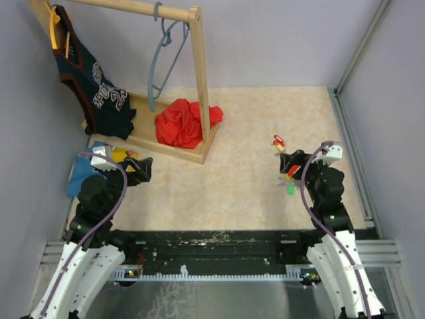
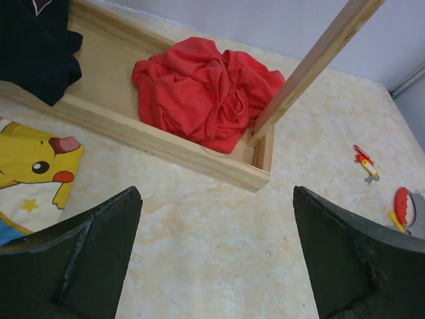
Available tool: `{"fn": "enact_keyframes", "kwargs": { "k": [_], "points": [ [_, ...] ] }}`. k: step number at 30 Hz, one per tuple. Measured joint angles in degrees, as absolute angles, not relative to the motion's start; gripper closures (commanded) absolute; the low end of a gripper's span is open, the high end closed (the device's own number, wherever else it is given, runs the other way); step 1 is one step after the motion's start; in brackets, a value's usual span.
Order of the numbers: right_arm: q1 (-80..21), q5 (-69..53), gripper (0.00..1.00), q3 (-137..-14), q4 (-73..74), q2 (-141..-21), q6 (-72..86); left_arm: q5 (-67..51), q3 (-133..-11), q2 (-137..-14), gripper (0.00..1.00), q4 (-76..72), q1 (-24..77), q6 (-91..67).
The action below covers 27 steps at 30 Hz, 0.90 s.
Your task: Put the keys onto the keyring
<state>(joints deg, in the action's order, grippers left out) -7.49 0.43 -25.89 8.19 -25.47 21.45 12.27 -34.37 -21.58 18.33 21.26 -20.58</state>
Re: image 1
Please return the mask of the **red handled metal key organizer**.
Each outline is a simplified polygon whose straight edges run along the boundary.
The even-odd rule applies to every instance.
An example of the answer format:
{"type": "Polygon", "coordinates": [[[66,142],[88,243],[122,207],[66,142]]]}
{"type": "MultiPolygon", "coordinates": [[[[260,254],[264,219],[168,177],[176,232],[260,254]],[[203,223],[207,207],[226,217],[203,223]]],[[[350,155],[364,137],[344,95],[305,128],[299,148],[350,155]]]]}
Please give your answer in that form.
{"type": "Polygon", "coordinates": [[[286,168],[286,165],[284,163],[281,163],[280,173],[282,174],[282,176],[278,178],[278,186],[297,186],[299,183],[297,180],[294,179],[294,176],[299,169],[299,165],[289,165],[289,168],[286,168]]]}

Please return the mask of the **green tagged key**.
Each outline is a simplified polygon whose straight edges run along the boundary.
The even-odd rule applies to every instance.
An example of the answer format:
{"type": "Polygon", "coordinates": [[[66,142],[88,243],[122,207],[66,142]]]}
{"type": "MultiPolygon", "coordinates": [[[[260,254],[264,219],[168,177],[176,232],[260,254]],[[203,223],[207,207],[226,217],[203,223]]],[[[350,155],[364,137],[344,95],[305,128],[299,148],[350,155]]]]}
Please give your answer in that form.
{"type": "Polygon", "coordinates": [[[288,185],[286,190],[288,195],[293,195],[295,193],[295,187],[293,185],[288,185]]]}

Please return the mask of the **yellow tagged key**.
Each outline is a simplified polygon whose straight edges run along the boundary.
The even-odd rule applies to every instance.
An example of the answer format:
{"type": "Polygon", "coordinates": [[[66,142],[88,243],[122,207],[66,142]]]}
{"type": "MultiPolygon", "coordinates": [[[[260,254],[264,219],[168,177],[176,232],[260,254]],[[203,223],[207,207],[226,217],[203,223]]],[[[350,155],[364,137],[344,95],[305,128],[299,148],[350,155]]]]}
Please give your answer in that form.
{"type": "Polygon", "coordinates": [[[285,147],[281,144],[276,144],[275,145],[276,149],[278,150],[274,155],[275,156],[279,156],[280,154],[285,152],[285,147]]]}

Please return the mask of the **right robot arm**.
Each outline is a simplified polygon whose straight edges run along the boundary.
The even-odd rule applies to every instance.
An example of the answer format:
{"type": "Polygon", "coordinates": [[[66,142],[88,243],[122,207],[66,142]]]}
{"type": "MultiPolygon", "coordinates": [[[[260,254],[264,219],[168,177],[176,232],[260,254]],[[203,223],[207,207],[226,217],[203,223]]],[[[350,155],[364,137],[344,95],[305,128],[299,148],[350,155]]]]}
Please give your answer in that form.
{"type": "Polygon", "coordinates": [[[315,227],[303,234],[297,257],[314,266],[336,318],[396,318],[379,300],[360,259],[353,224],[342,202],[345,175],[332,167],[342,157],[342,146],[330,141],[312,154],[302,150],[279,154],[280,173],[298,184],[315,227]]]}

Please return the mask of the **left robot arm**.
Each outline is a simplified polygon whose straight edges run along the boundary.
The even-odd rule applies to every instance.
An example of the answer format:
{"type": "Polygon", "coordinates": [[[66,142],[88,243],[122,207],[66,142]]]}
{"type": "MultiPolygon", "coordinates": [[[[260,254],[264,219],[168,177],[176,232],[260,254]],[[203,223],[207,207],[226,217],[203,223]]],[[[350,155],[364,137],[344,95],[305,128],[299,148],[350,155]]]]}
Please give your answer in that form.
{"type": "Polygon", "coordinates": [[[87,177],[56,270],[28,318],[85,318],[112,273],[138,256],[135,236],[113,229],[126,190],[151,179],[152,158],[106,160],[112,171],[87,177]]]}

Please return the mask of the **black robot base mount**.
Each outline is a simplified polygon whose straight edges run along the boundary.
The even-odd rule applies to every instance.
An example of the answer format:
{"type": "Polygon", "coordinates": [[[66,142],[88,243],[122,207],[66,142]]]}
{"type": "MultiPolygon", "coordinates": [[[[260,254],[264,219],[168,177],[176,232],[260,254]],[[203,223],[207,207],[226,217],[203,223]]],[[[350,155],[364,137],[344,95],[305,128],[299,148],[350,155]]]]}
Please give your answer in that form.
{"type": "Polygon", "coordinates": [[[124,265],[144,275],[285,274],[307,263],[299,231],[134,231],[134,253],[124,265]]]}

